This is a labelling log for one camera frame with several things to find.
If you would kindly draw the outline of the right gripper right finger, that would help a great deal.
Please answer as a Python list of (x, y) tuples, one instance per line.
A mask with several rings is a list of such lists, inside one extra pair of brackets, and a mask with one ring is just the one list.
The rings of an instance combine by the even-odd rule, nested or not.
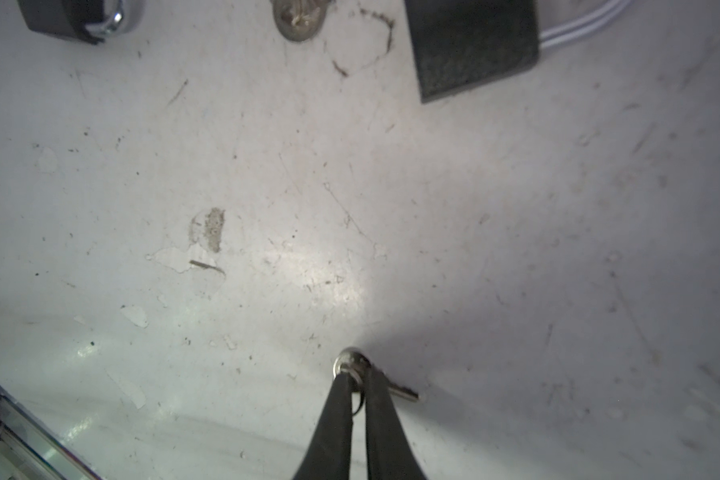
[(364, 389), (368, 478), (424, 480), (426, 476), (411, 450), (386, 376), (371, 368)]

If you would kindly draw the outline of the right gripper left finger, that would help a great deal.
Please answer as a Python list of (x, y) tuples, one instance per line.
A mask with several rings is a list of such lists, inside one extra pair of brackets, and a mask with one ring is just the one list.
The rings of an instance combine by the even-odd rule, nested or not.
[(350, 476), (354, 379), (338, 374), (294, 479), (347, 480)]

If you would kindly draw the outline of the small silver key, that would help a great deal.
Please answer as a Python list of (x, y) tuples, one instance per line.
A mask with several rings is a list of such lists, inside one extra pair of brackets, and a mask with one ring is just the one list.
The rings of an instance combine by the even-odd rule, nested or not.
[[(359, 395), (359, 403), (354, 408), (353, 415), (357, 415), (365, 404), (365, 380), (370, 370), (378, 367), (358, 348), (347, 347), (336, 357), (332, 367), (334, 377), (339, 374), (348, 374), (353, 381), (352, 392)], [(387, 389), (392, 396), (407, 400), (412, 403), (419, 402), (421, 396), (415, 390), (400, 385), (386, 377)]]

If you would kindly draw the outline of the right black padlock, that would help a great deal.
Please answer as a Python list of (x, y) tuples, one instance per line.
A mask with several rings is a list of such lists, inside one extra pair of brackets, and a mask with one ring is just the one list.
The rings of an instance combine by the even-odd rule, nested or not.
[(535, 1), (406, 1), (420, 100), (426, 104), (533, 68), (545, 49), (607, 26), (629, 1), (546, 29)]

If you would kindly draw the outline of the black padlock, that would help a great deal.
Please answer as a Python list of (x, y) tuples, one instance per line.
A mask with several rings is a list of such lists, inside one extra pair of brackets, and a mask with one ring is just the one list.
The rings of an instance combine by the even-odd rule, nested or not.
[(18, 0), (30, 31), (92, 45), (122, 33), (131, 15), (127, 1)]
[(545, 49), (607, 26), (629, 1), (546, 29), (535, 1), (406, 1), (420, 100), (426, 104), (533, 68)]

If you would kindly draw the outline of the left black padlock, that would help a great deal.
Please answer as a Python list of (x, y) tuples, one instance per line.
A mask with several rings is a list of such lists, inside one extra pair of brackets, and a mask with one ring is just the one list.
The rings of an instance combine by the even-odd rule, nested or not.
[(30, 31), (92, 45), (122, 33), (131, 15), (127, 1), (18, 0)]

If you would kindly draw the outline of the aluminium front rail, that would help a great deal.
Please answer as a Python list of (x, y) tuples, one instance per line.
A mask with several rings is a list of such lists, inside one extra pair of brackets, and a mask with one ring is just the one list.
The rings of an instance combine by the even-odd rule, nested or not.
[(100, 477), (1, 387), (0, 465), (10, 479)]

